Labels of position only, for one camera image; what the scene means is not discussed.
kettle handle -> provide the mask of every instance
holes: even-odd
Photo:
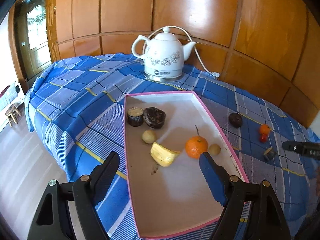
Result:
[[[143,55],[139,55],[139,54],[136,53],[136,45],[137,45],[137,43],[139,41],[142,41],[142,40],[146,41],[147,45],[148,45],[148,43],[150,41],[147,37],[145,37],[143,35],[139,35],[138,38],[132,44],[131,52],[135,57],[144,59],[145,58],[144,54]]]

blue gripper pad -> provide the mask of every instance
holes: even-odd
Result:
[[[224,182],[220,180],[220,177],[215,172],[215,166],[217,167],[217,165],[215,163],[212,164],[212,162],[214,161],[208,153],[200,155],[199,166],[211,190],[211,194],[216,201],[225,207],[228,199],[225,195]]]

kettle lid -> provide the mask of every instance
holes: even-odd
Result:
[[[156,40],[161,40],[161,41],[177,41],[177,37],[170,33],[170,28],[168,26],[164,27],[163,29],[163,33],[159,33],[157,34],[154,38]]]

round beige fruit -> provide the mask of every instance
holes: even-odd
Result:
[[[221,148],[218,144],[214,143],[214,144],[210,145],[208,152],[210,155],[216,156],[221,152]]]
[[[154,143],[157,140],[157,135],[153,130],[146,130],[142,134],[142,140],[145,143],[151,144],[151,143]]]

tray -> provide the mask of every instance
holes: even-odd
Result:
[[[159,166],[150,155],[142,133],[149,129],[125,122],[125,151],[129,195],[140,238],[161,239],[178,236],[219,219],[223,207],[215,201],[200,170],[199,161],[188,157],[186,141],[200,136],[208,144],[217,143],[221,153],[214,161],[230,175],[248,181],[244,170],[221,128],[203,102],[192,91],[130,94],[125,98],[125,116],[131,107],[157,107],[166,113],[164,126],[155,130],[157,142],[182,151],[169,167]]]

